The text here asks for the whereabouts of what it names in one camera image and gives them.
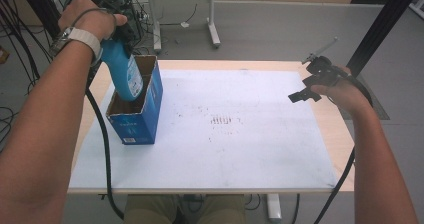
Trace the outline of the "black metal frame post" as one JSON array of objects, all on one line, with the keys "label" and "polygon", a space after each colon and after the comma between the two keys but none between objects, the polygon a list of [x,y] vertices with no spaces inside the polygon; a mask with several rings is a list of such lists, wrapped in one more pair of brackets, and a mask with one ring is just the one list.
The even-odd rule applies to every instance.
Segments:
[{"label": "black metal frame post", "polygon": [[361,73],[411,2],[412,0],[386,2],[346,65],[354,77]]},{"label": "black metal frame post", "polygon": [[61,29],[58,25],[60,13],[52,0],[26,0],[32,10],[35,12],[43,27],[47,30],[52,38],[56,38]]}]

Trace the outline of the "white wrist watch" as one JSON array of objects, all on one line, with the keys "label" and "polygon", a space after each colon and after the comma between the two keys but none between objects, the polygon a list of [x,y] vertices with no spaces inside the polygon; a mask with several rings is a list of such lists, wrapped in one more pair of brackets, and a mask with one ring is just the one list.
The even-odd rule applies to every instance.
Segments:
[{"label": "white wrist watch", "polygon": [[99,39],[94,34],[75,27],[67,27],[51,44],[49,53],[53,57],[53,61],[62,60],[65,57],[80,58],[82,56],[80,50],[68,48],[69,45],[75,43],[79,43],[91,51],[91,67],[98,64],[103,52]]}]

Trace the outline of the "white table mat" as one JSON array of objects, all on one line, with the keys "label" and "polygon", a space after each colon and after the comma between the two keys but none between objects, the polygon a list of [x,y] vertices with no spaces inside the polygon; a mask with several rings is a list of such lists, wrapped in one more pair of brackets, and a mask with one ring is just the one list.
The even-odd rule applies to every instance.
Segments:
[{"label": "white table mat", "polygon": [[336,177],[296,72],[162,70],[156,140],[124,145],[94,124],[69,189],[120,193],[326,192]]}]

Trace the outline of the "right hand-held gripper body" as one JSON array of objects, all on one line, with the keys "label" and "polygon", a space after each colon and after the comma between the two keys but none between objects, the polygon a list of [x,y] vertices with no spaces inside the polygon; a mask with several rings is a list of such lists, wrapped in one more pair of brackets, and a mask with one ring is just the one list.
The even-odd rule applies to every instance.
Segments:
[{"label": "right hand-held gripper body", "polygon": [[307,87],[313,85],[333,86],[339,78],[347,78],[350,76],[350,74],[342,68],[333,65],[327,57],[322,56],[322,53],[337,41],[338,37],[334,37],[330,43],[315,52],[311,52],[307,58],[301,61],[302,64],[308,64],[306,70],[310,73],[310,76],[303,80],[303,83]]}]

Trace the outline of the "person's right hand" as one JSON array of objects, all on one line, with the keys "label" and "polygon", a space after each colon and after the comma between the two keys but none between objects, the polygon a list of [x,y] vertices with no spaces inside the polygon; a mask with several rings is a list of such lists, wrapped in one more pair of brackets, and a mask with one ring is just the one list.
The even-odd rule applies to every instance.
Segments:
[{"label": "person's right hand", "polygon": [[312,85],[311,90],[330,98],[337,107],[352,117],[372,110],[372,106],[362,92],[346,79],[338,79],[334,84]]}]

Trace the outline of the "person's leg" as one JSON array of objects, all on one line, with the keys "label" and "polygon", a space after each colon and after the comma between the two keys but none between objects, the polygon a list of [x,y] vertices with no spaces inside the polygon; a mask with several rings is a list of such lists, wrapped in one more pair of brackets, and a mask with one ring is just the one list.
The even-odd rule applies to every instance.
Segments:
[{"label": "person's leg", "polygon": [[198,224],[246,224],[243,195],[208,195]]},{"label": "person's leg", "polygon": [[173,195],[129,195],[124,224],[172,224],[177,210]]}]

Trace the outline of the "blue cardboard box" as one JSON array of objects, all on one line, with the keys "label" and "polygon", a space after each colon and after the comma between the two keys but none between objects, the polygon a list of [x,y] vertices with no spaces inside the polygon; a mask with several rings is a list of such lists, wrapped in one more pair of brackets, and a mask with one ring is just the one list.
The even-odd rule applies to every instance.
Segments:
[{"label": "blue cardboard box", "polygon": [[143,81],[139,96],[129,101],[123,78],[115,78],[106,117],[124,145],[154,144],[163,94],[159,64],[156,56],[135,56],[133,63]]}]

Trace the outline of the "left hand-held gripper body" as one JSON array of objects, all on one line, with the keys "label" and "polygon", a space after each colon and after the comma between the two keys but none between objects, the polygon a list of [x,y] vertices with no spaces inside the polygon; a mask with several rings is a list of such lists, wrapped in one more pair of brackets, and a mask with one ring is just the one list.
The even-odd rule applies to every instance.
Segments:
[{"label": "left hand-held gripper body", "polygon": [[[64,8],[73,0],[66,0],[64,2]],[[131,29],[131,24],[134,22],[134,11],[131,4],[131,0],[91,0],[99,8],[105,8],[111,11],[113,14],[122,14],[127,17],[127,22],[119,26],[119,29]]]}]

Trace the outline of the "person's left hand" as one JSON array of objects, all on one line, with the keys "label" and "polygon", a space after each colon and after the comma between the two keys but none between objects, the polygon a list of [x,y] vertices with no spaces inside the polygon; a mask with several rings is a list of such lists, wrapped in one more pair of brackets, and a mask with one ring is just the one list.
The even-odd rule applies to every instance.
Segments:
[{"label": "person's left hand", "polygon": [[67,27],[86,30],[102,41],[108,39],[117,26],[126,22],[126,16],[101,10],[91,0],[73,0],[62,12],[58,25],[61,31]]}]

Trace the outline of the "person's right leg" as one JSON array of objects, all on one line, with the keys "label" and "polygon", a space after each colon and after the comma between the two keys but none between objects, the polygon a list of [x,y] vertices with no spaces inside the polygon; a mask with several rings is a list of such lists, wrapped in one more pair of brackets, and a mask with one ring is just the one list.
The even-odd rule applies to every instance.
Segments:
[{"label": "person's right leg", "polygon": [[198,224],[246,224],[243,195],[208,195]]}]

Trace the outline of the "blue bottle with white cap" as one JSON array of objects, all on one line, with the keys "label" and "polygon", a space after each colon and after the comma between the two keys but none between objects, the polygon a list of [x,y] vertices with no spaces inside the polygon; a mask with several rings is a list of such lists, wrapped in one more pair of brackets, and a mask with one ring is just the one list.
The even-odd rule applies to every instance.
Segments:
[{"label": "blue bottle with white cap", "polygon": [[128,53],[121,41],[104,40],[101,60],[106,63],[116,92],[124,101],[134,101],[143,89],[142,75],[135,57]]}]

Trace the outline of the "person's left leg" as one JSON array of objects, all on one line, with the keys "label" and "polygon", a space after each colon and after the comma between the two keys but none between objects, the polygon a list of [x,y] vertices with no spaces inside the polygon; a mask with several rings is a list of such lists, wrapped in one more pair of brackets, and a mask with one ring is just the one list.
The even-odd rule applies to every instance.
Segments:
[{"label": "person's left leg", "polygon": [[173,195],[129,195],[124,224],[172,224],[177,210]]}]

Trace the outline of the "white table leg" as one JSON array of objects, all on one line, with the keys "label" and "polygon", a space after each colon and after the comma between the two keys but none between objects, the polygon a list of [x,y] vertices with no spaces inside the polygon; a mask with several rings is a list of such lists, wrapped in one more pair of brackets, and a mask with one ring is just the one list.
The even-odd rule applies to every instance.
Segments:
[{"label": "white table leg", "polygon": [[268,219],[273,223],[280,223],[282,221],[282,213],[279,195],[267,194],[266,203]]}]

